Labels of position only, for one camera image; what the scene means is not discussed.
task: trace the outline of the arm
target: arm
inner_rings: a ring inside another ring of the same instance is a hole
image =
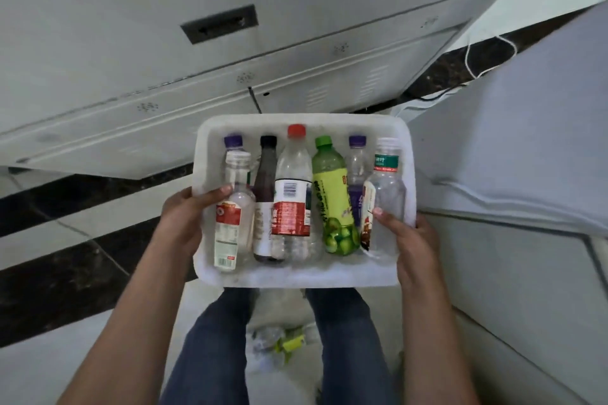
[[[374,215],[395,233],[399,247],[406,403],[477,405],[441,272],[437,232],[420,214],[415,229],[381,210]]]
[[[165,202],[133,277],[58,404],[158,401],[186,273],[201,242],[202,209],[231,190],[192,197],[185,189]]]

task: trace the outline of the green tea bottle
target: green tea bottle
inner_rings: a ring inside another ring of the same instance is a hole
[[[323,220],[325,251],[341,256],[359,248],[359,231],[346,186],[346,162],[331,144],[331,137],[319,136],[319,150],[313,157],[313,186]]]

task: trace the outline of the dark brown bottle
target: dark brown bottle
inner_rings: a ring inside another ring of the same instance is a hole
[[[265,134],[260,138],[262,159],[253,192],[255,195],[254,258],[260,263],[281,263],[270,254],[272,206],[274,204],[274,180],[277,174],[277,137]]]

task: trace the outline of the red bottle cap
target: red bottle cap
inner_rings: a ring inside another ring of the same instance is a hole
[[[287,127],[288,138],[304,138],[306,136],[306,127],[302,124],[293,124]]]

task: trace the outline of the bottle cap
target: bottle cap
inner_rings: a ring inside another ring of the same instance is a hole
[[[277,137],[273,134],[265,134],[260,138],[260,146],[277,147]]]
[[[348,144],[350,147],[365,147],[367,138],[362,134],[353,134],[348,137]]]
[[[226,149],[230,149],[231,147],[242,147],[243,137],[240,134],[229,134],[228,136],[224,136],[224,144]]]
[[[287,127],[288,138],[304,138],[306,136],[306,127],[302,124],[293,124]]]
[[[331,146],[331,136],[327,136],[326,134],[319,136],[318,138],[314,139],[314,143],[317,147]]]
[[[376,146],[385,149],[401,149],[401,142],[398,138],[378,138],[376,140]]]
[[[247,165],[251,162],[251,154],[247,151],[228,151],[226,163],[232,165]]]

